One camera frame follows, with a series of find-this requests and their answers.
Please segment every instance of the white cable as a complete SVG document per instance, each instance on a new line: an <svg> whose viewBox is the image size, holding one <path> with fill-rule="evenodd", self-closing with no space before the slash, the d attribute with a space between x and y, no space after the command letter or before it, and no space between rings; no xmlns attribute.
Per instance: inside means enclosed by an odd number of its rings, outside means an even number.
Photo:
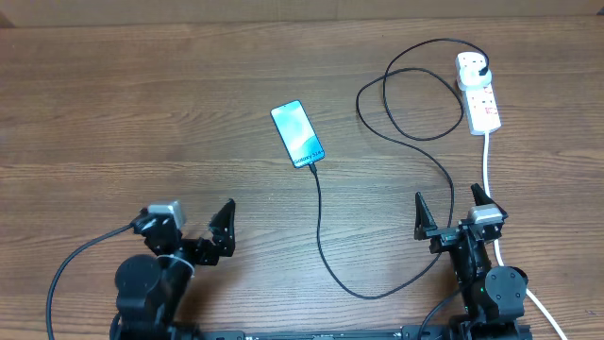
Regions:
<svg viewBox="0 0 604 340"><path fill-rule="evenodd" d="M484 192L487 194L488 197L490 197L491 189L489 188L489 131L484 134L484 150L482 152L482 183L484 185ZM504 266L505 264L503 264L503 259L501 258L501 248L499 247L499 240L495 240L493 242L493 245L495 246L495 257L497 258L497 263L500 266ZM568 340L560 326L558 326L556 320L554 320L554 317L547 311L541 301L539 301L539 299L534 294L532 294L532 292L528 288L527 296L535 303L541 313L545 315L547 321L549 321L549 323L554 327L554 330L556 330L556 333L560 336L560 338L562 340Z"/></svg>

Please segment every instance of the wooden table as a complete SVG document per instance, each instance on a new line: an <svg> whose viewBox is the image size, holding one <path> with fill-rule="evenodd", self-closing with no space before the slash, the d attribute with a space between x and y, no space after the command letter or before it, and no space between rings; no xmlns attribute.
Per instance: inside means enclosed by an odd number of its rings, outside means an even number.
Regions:
<svg viewBox="0 0 604 340"><path fill-rule="evenodd" d="M570 338L604 337L604 20L581 17L0 31L0 338L45 339L46 293L63 259L173 197L191 237L209 235L202 230L229 197L238 204L235 256L198 269L181 319L245 332L420 323L454 289L447 256L393 296L346 294L317 253L311 173L293 169L269 111L296 98L306 106L327 152L318 163L326 256L352 289L384 292L432 259L427 242L412 240L413 194L444 225L449 191L428 159L363 127L354 98L400 51L442 36L491 57L503 128L492 137L490 173L511 216L507 263L528 273ZM397 65L453 83L464 50L433 44ZM388 93L412 134L444 131L459 115L427 75L393 78ZM371 124L401 137L379 86L361 100ZM465 217L469 186L481 182L482 138L464 121L414 144L448 169L455 219ZM115 270L139 253L149 251L128 233L72 261L54 301L58 339L107 339ZM555 338L525 305L535 338ZM461 312L456 300L433 322Z"/></svg>

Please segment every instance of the black cable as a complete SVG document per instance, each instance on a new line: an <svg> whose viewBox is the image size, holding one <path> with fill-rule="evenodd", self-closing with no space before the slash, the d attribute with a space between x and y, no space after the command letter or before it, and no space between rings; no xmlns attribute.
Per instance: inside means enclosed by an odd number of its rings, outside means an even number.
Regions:
<svg viewBox="0 0 604 340"><path fill-rule="evenodd" d="M340 279L338 279L338 277L334 274L333 270L331 270L331 267L329 266L329 264L327 263L327 260L325 258L325 255L323 254L323 248L321 247L321 185L319 185L319 176L317 175L317 168L315 167L314 164L310 165L310 171L312 172L312 174L314 175L314 180L317 183L317 194L319 196L319 213L318 213L318 218L317 218L317 247L319 248L319 255L321 255L321 260L323 260L323 264L325 265L325 268L327 269L327 271L329 272L329 274L331 275L331 277L336 281L336 283L338 283L340 285L340 287L342 287L342 289L344 289L348 294L350 294L353 297L356 298L363 298L363 299L379 299L379 298L385 298L387 296L389 296L390 294L394 294L396 292L398 292L399 290L407 287L408 285L414 283L417 279L421 278L424 274L426 274L426 272L428 272L430 270L430 268L436 264L436 261L438 260L438 258L441 256L441 254L438 254L434 260L432 260L432 262L424 269L422 270L419 274L417 274L415 277L413 277L411 280L408 280L407 282L399 285L398 287L396 287L393 290L390 290L384 294L380 294L378 296L373 296L373 297L368 297L368 296L363 296L359 293L355 293L353 291L351 291L348 287L346 287L341 281Z"/></svg>
<svg viewBox="0 0 604 340"><path fill-rule="evenodd" d="M111 321L111 327L109 328L109 340L115 339L115 334L120 324L120 317L122 316L118 313L113 317L113 320Z"/></svg>
<svg viewBox="0 0 604 340"><path fill-rule="evenodd" d="M48 297L46 298L46 332L48 333L49 340L55 340L55 335L53 334L53 321L52 321L52 315L51 315L52 314L53 295L55 294L55 288L57 288L57 282L59 281L60 275L62 274L62 272L65 269L65 267L67 266L67 264L69 264L69 262L71 260L73 260L75 256L77 256L79 253L84 251L86 248L88 248L90 246L94 246L97 243L99 243L103 240L107 240L111 236L115 236L121 232L129 230L130 228L132 228L132 226L127 225L127 226L121 227L119 229L116 229L114 231L110 231L103 236L99 236L99 237L87 242L83 246L76 249L73 253L71 253L71 255L69 255L67 257L67 259L65 259L65 261L63 261L63 263L60 265L59 269L57 270L57 274L55 274L55 277L53 278L53 282L50 284L50 288L48 289Z"/></svg>
<svg viewBox="0 0 604 340"><path fill-rule="evenodd" d="M449 228L451 227L451 221L453 220L453 208L455 206L455 186L453 185L453 179L451 179L451 177L449 176L448 172L446 171L446 169L438 162L436 161L430 154L428 154L426 151L422 150L421 148L415 146L415 145L411 145L411 144L407 144L405 142L402 141L398 141L394 138L390 138L388 136L385 136L379 132L377 132L375 129L373 129L369 124L367 124L367 122L365 122L365 119L363 118L362 114L361 114L361 109L360 109L360 105L359 105L359 101L361 98L361 94L363 91L365 91L365 89L367 89L368 87L370 87L371 85L377 83L380 80L383 80L382 82L382 99L384 102L384 109L386 110L386 113L388 114L388 117L390 118L390 120L393 122L394 127L398 130L398 132L400 132L403 136L410 138L414 141L433 141L439 138L442 138L444 136L446 136L447 134L449 134L451 131L453 131L460 123L461 120L463 119L463 113L464 113L464 109L463 109L463 103L461 102L461 98L460 96L455 92L455 89L449 85L449 83L446 82L446 80L442 79L440 76L436 75L435 73L433 73L430 70L427 70L425 68L419 68L419 67L410 67L410 68L403 68L403 69L399 69L399 70L395 70L392 72L390 71L390 68L392 67L392 65L394 64L395 61L397 61L400 57L402 57L405 53L411 51L412 49L422 46L424 44L427 43L436 43L436 42L453 42L453 43L462 43L462 44L466 44L468 46L474 47L476 48L485 58L486 60L486 66L480 70L480 74L482 76L484 76L487 71L489 70L489 57L486 55L486 53L484 53L484 51L482 51L480 48L478 48L477 46L475 46L474 44L470 43L470 42L465 42L459 39L453 39L453 38L439 38L439 39L432 39L426 42L420 42L408 49L406 49L405 51L401 52L398 56L396 56L389 64L388 67L386 68L386 72L384 74L384 76L381 76L377 79L374 79L373 81L369 82L368 84L366 84L365 86L363 86L359 92L357 93L357 99L356 99L356 108L357 108L357 114L359 116L359 118L361 119L362 123L373 133L375 133L378 137L385 139L386 141L390 141L393 143L397 143L399 145L403 145L406 147L409 147L419 153L421 153L422 155L428 157L431 161L433 161L440 169L441 171L443 171L443 174L445 174L446 177L446 181L449 184L449 188L451 190L451 205L449 208L449 218L446 224L446 227ZM411 136L410 134L406 133L405 131L403 131L402 128L400 128L398 126L398 124L396 123L396 121L394 120L394 117L390 111L390 108L388 107L388 101L386 100L386 78L391 77L393 75L402 73L402 72L408 72L408 71L419 71L419 72L425 72L435 78L437 78L440 82L442 82L446 88L453 94L455 95L455 98L457 99L458 103L460 104L460 110L461 110L461 114L460 114L460 118L458 119L458 121L453 125L453 127L451 127L450 129L448 129L447 131L433 136L433 137L427 137L427 138L420 138L420 137L414 137ZM352 290L350 290L348 287L346 287L339 279L338 277L333 273L333 270L331 270L331 267L329 266L329 264L327 263L327 260L325 258L325 255L323 254L323 249L321 247L321 187L319 186L319 178L317 176L317 169L316 166L314 164L310 165L310 170L312 172L312 174L314 175L314 178L317 182L317 192L319 195L319 216L318 216L318 221L317 221L317 247L319 248L319 255L321 255L321 260L323 261L323 264L325 265L325 268L327 269L327 271L329 272L329 274L331 275L331 277L336 281L336 283L338 283L340 285L340 287L342 287L342 289L344 289L348 294L350 294L353 297L356 298L363 298L363 299L378 299L378 298L385 298L393 293L398 292L399 290L407 287L408 285L414 283L416 280L418 280L419 278L421 278L424 274L426 274L430 268L436 264L436 262L438 261L438 259L441 257L441 254L436 255L436 257L434 257L434 260L432 260L428 266L422 270L419 274L417 274L416 276L414 276L413 278L411 278L410 280L408 280L407 282L404 282L403 284L395 287L394 289L377 295L377 296L363 296L361 294L355 293Z"/></svg>

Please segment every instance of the phone screen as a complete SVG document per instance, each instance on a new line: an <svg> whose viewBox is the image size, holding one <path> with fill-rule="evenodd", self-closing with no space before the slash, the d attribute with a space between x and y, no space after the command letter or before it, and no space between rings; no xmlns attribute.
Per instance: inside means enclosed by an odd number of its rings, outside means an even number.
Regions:
<svg viewBox="0 0 604 340"><path fill-rule="evenodd" d="M299 168L325 157L325 151L299 100L274 108L271 115L294 167Z"/></svg>

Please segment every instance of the white power strip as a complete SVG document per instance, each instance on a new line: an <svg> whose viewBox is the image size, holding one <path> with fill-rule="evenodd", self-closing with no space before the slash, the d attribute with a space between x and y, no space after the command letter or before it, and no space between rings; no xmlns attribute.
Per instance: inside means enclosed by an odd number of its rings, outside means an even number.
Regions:
<svg viewBox="0 0 604 340"><path fill-rule="evenodd" d="M457 82L463 93L463 106L473 135L483 135L501 128L491 85L491 70L485 76L478 75L484 63L484 56L476 52L463 52L455 59Z"/></svg>

